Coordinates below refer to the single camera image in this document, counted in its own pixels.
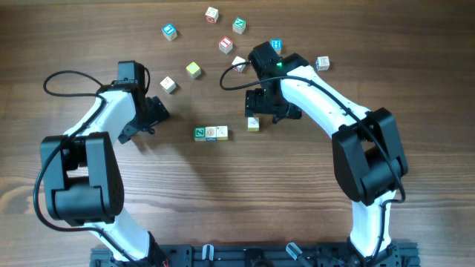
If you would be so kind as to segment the green Z letter block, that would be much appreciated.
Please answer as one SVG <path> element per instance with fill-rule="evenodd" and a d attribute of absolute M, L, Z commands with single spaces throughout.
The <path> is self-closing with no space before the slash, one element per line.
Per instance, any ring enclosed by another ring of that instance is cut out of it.
<path fill-rule="evenodd" d="M 206 141 L 206 128 L 205 127 L 196 127 L 194 129 L 194 140 L 196 142 Z"/>

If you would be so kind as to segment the blue sided picture block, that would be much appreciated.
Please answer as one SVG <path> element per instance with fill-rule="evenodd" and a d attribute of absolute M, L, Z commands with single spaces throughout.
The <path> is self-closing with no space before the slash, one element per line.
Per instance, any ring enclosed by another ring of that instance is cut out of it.
<path fill-rule="evenodd" d="M 206 141 L 217 141 L 217 127 L 216 126 L 207 126 L 205 127 L 205 138 Z"/>

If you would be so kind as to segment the yellow edged picture block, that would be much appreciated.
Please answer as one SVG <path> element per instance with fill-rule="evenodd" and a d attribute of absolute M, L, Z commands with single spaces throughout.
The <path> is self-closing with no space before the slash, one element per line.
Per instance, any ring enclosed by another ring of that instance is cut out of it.
<path fill-rule="evenodd" d="M 217 126 L 216 127 L 216 137 L 217 140 L 228 140 L 229 139 L 229 130 L 227 126 Z"/>

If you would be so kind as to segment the yellow sided picture block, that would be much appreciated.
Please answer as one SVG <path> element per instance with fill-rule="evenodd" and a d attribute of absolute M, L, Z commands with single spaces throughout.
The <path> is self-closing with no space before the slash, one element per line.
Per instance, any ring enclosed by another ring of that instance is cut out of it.
<path fill-rule="evenodd" d="M 259 131 L 260 121 L 258 117 L 248 117 L 247 130 L 248 131 Z"/>

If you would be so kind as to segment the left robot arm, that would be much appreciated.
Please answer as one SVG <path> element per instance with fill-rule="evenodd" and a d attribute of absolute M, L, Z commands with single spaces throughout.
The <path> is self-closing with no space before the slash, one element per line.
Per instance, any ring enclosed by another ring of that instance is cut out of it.
<path fill-rule="evenodd" d="M 92 108 L 62 135 L 40 145 L 42 167 L 33 189 L 38 219 L 55 231 L 88 231 L 106 245 L 118 266 L 169 266 L 153 235 L 124 206 L 125 192 L 114 143 L 154 133 L 169 117 L 148 97 L 150 73 L 135 61 L 119 62 L 117 79 L 99 84 Z"/>

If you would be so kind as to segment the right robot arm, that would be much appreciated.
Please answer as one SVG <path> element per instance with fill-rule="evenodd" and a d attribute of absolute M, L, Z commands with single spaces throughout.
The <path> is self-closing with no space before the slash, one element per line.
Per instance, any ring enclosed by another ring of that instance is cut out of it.
<path fill-rule="evenodd" d="M 404 202 L 402 177 L 407 160 L 396 121 L 385 108 L 371 111 L 357 105 L 324 82 L 297 53 L 279 56 L 269 42 L 248 55 L 260 87 L 246 92 L 245 115 L 269 114 L 282 119 L 310 116 L 332 141 L 334 174 L 351 200 L 350 242 L 370 266 L 389 254 L 390 207 Z"/>

